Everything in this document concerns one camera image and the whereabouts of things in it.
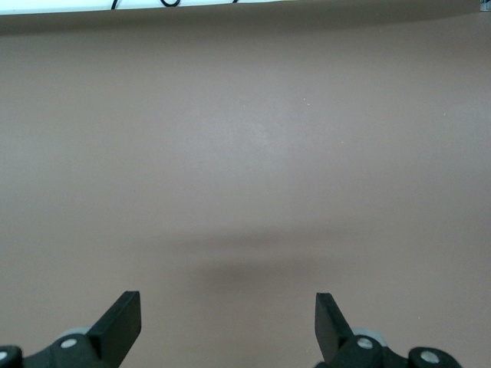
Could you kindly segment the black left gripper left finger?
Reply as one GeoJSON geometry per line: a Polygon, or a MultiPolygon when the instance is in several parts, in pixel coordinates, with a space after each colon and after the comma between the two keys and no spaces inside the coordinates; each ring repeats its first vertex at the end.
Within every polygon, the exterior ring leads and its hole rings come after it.
{"type": "Polygon", "coordinates": [[[59,337],[31,356],[19,346],[2,345],[1,366],[119,367],[140,332],[140,292],[125,291],[86,332],[59,337]]]}

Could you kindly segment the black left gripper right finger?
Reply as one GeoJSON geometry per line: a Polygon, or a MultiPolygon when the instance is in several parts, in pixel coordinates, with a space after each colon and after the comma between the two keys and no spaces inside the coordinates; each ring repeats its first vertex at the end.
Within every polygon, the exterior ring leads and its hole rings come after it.
{"type": "Polygon", "coordinates": [[[329,293],[315,299],[315,336],[323,360],[318,367],[456,367],[457,360],[432,347],[414,347],[406,356],[396,354],[373,330],[352,328],[329,293]]]}

